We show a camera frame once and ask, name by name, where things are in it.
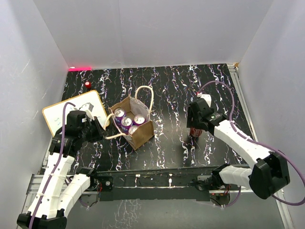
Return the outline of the red cola can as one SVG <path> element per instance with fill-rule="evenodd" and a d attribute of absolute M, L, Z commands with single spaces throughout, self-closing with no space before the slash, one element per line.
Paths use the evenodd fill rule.
<path fill-rule="evenodd" d="M 129 135 L 133 135 L 133 133 L 134 133 L 137 129 L 138 129 L 138 126 L 132 125 L 132 126 L 129 128 L 128 134 L 129 134 Z"/>
<path fill-rule="evenodd" d="M 202 134 L 202 130 L 201 129 L 196 129 L 194 127 L 190 128 L 190 136 L 194 137 L 194 138 L 198 138 L 201 136 Z"/>

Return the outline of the purple soda can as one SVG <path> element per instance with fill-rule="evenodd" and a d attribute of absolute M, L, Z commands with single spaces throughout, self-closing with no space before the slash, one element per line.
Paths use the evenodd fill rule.
<path fill-rule="evenodd" d="M 130 127 L 133 125 L 133 119 L 126 116 L 121 120 L 121 128 L 124 133 L 128 133 Z"/>
<path fill-rule="evenodd" d="M 121 120 L 126 116 L 126 112 L 122 108 L 117 108 L 114 110 L 114 120 L 117 125 L 121 125 Z"/>
<path fill-rule="evenodd" d="M 143 115 L 138 114 L 134 117 L 133 119 L 133 124 L 136 126 L 141 126 L 142 124 L 144 124 L 146 122 L 146 119 Z"/>

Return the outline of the canvas tote bag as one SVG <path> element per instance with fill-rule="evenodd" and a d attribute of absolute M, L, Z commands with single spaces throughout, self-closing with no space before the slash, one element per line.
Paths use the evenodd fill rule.
<path fill-rule="evenodd" d="M 145 88 L 151 92 L 149 106 L 138 99 L 138 92 Z M 128 96 L 108 108 L 109 115 L 106 121 L 113 120 L 113 125 L 119 133 L 105 137 L 105 139 L 110 140 L 122 136 L 134 150 L 148 142 L 154 136 L 154 127 L 151 120 L 153 102 L 154 92 L 152 87 L 143 85 L 137 88 L 134 97 Z"/>

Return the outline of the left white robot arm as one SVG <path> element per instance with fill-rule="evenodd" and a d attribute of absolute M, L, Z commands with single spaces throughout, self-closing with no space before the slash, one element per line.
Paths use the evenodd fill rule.
<path fill-rule="evenodd" d="M 95 169 L 82 168 L 63 189 L 68 171 L 83 143 L 102 140 L 103 128 L 90 110 L 72 110 L 52 138 L 48 163 L 38 192 L 27 213 L 19 214 L 23 229 L 64 229 L 67 216 L 85 190 L 98 186 Z"/>

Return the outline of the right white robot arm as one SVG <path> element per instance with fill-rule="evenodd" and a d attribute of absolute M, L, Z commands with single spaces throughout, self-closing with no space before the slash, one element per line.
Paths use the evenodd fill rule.
<path fill-rule="evenodd" d="M 212 171 L 202 183 L 224 189 L 234 184 L 250 188 L 259 198 L 267 199 L 290 183 L 287 161 L 279 153 L 260 146 L 232 127 L 226 115 L 215 112 L 204 98 L 190 103 L 187 127 L 204 130 L 222 140 L 248 164 L 249 168 L 224 164 Z"/>

